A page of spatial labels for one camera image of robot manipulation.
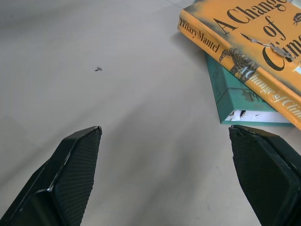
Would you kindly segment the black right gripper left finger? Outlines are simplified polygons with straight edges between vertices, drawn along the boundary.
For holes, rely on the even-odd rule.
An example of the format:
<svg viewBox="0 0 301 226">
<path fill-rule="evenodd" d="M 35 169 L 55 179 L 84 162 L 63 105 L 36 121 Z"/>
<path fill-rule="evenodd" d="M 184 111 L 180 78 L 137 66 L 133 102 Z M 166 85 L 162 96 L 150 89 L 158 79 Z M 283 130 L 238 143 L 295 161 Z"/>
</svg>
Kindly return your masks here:
<svg viewBox="0 0 301 226">
<path fill-rule="evenodd" d="M 79 226 L 94 185 L 100 126 L 64 138 L 0 219 L 2 226 Z"/>
</svg>

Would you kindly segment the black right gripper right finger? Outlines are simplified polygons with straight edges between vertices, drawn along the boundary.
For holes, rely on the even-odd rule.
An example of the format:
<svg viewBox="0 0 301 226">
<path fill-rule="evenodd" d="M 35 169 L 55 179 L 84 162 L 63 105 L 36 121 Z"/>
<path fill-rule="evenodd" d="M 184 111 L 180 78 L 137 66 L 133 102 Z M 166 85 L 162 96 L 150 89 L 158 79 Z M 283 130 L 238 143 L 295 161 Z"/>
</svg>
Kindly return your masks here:
<svg viewBox="0 0 301 226">
<path fill-rule="evenodd" d="M 229 127 L 240 186 L 262 226 L 301 224 L 301 156 L 280 136 Z"/>
</svg>

